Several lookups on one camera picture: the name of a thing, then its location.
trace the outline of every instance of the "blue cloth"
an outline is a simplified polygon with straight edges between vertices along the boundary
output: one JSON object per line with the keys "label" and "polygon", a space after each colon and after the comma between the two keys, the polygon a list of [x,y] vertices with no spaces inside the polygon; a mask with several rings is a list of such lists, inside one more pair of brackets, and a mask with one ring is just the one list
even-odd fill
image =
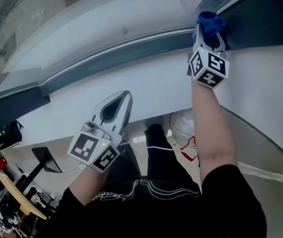
{"label": "blue cloth", "polygon": [[199,14],[197,23],[200,22],[204,27],[205,39],[208,40],[214,34],[220,32],[225,27],[225,22],[220,19],[215,12],[203,11]]}

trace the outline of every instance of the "black pants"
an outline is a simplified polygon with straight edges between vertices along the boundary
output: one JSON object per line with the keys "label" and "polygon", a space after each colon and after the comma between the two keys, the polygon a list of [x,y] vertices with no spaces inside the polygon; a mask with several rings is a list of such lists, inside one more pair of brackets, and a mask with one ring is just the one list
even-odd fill
{"label": "black pants", "polygon": [[[167,138],[158,124],[153,124],[145,131],[147,146],[158,146],[172,149]],[[106,180],[106,186],[120,182],[140,179],[139,169],[135,154],[130,145],[114,161]],[[150,148],[148,149],[147,179],[165,180],[180,184],[193,185],[191,176],[177,161],[173,151]]]}

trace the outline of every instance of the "tiled floor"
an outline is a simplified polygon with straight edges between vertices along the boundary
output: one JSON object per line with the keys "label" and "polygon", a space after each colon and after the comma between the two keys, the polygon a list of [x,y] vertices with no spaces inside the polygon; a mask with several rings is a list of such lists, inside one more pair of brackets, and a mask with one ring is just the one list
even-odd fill
{"label": "tiled floor", "polygon": [[[168,118],[164,117],[165,123],[164,128],[168,126]],[[144,137],[144,131],[146,130],[144,120],[136,121],[128,124],[125,129],[127,136],[131,139],[131,146],[136,155],[141,174],[146,175],[147,173],[147,149],[146,141]],[[173,136],[168,132],[168,142],[173,145],[176,144]],[[34,181],[48,194],[53,193],[57,197],[55,201],[61,197],[65,188],[80,174],[81,169],[79,169],[80,162],[73,159],[67,155],[67,150],[71,143],[71,137],[62,138],[58,140],[53,140],[41,144],[30,145],[25,147],[19,147],[14,149],[9,149],[3,152],[4,157],[8,162],[8,167],[14,172],[16,177],[20,177],[16,164],[23,169],[25,172],[30,173],[38,164],[37,159],[33,155],[31,149],[34,147],[46,146],[49,148],[51,154],[53,155],[55,161],[59,165],[63,174],[56,173],[45,173],[42,171]],[[178,161],[183,165],[183,167],[191,175],[192,179],[200,184],[200,175],[198,160],[188,161],[180,152],[176,152]]]}

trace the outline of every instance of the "black bag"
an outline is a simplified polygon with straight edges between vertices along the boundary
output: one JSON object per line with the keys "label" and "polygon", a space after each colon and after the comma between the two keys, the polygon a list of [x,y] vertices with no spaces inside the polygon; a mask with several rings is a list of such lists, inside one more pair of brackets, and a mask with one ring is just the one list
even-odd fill
{"label": "black bag", "polygon": [[23,126],[15,120],[0,130],[0,151],[21,142],[20,130],[22,128]]}

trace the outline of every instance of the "black sleeve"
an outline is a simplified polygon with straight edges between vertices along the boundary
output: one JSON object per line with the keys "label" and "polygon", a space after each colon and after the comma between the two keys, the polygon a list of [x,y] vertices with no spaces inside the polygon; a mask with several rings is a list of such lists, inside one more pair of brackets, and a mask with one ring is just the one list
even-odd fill
{"label": "black sleeve", "polygon": [[217,237],[266,237],[261,204],[236,166],[211,171],[202,184],[202,195],[206,217]]}
{"label": "black sleeve", "polygon": [[67,237],[78,230],[79,217],[85,207],[67,188],[59,201],[54,215],[48,219],[35,235],[35,238]]}

